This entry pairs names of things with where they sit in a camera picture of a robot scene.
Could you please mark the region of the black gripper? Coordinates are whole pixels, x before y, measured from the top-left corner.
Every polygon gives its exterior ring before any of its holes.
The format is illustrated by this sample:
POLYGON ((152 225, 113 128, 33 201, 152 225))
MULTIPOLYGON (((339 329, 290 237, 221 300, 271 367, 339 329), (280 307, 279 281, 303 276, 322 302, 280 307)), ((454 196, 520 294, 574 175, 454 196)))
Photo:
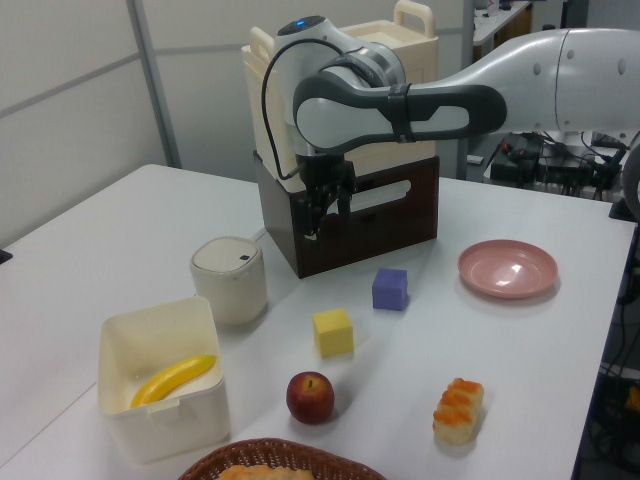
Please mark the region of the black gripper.
POLYGON ((295 155, 305 195, 300 201, 300 231, 315 238, 324 215, 323 192, 337 193, 337 209, 343 222, 351 216, 352 194, 356 191, 356 174, 352 162, 342 154, 295 155))

